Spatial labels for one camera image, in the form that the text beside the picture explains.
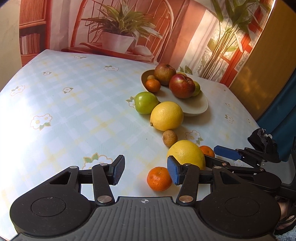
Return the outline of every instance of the white pot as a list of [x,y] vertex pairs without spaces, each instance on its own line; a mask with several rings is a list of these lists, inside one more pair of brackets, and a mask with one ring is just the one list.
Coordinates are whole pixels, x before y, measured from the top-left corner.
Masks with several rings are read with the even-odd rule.
[[102,32],[102,48],[112,50],[118,53],[125,53],[132,44],[134,38]]

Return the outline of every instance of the orange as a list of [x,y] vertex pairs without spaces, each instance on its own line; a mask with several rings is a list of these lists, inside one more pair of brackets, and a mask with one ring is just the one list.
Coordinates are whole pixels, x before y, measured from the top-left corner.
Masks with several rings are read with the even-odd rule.
[[153,191],[164,191],[172,185],[172,179],[165,167],[155,167],[148,173],[147,183]]
[[215,152],[208,146],[200,146],[200,149],[204,153],[204,155],[215,157]]
[[145,88],[152,93],[156,93],[160,90],[160,82],[156,79],[149,79],[145,83]]

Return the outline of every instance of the white flower print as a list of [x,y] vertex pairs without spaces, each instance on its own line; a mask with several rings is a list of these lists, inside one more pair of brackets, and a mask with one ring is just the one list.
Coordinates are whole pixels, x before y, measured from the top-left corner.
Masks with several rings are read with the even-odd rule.
[[224,118],[227,119],[228,122],[231,123],[231,124],[234,122],[234,119],[228,114],[226,114]]
[[113,70],[113,71],[118,71],[119,68],[118,67],[115,67],[115,66],[112,66],[112,65],[109,65],[109,66],[105,66],[104,70]]
[[93,166],[101,163],[111,164],[113,160],[111,158],[106,157],[105,155],[98,155],[95,153],[92,158],[84,157],[84,166],[82,169],[91,169]]
[[11,95],[11,96],[14,96],[14,95],[17,94],[17,93],[22,92],[22,91],[25,89],[25,87],[26,87],[26,86],[24,86],[24,85],[17,86],[15,89],[11,90],[10,95]]
[[200,142],[203,141],[203,139],[200,136],[200,133],[196,130],[193,130],[191,132],[185,132],[186,140],[193,142],[194,144],[200,145]]
[[86,58],[86,55],[75,55],[74,58]]
[[64,92],[64,94],[66,94],[66,93],[70,92],[71,90],[73,90],[73,88],[66,87],[66,88],[63,89],[63,92]]
[[42,116],[34,116],[31,121],[30,127],[33,127],[35,130],[39,129],[40,131],[46,127],[51,126],[50,121],[52,120],[52,116],[50,114],[42,115]]
[[130,97],[129,99],[126,100],[128,102],[128,106],[132,107],[132,108],[136,108],[135,107],[135,98],[134,97]]

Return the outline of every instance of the red apple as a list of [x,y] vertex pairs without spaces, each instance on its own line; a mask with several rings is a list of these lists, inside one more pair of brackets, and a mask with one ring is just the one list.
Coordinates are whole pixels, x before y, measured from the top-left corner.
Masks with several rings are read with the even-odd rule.
[[191,97],[194,93],[195,83],[188,76],[184,76],[182,74],[175,74],[170,79],[169,88],[174,94],[174,96],[181,99],[186,99]]
[[170,79],[176,74],[176,70],[169,64],[159,64],[154,70],[155,78],[165,86],[168,86]]

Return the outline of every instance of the screw head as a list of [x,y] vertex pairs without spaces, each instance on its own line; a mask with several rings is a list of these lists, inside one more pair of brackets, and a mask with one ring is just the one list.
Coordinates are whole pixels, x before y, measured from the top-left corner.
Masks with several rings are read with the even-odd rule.
[[110,196],[103,195],[103,196],[99,196],[97,200],[100,203],[107,203],[107,202],[111,202],[112,201],[112,198]]
[[188,202],[192,202],[193,201],[193,197],[188,196],[188,195],[184,195],[184,196],[179,197],[179,200],[181,202],[188,203]]

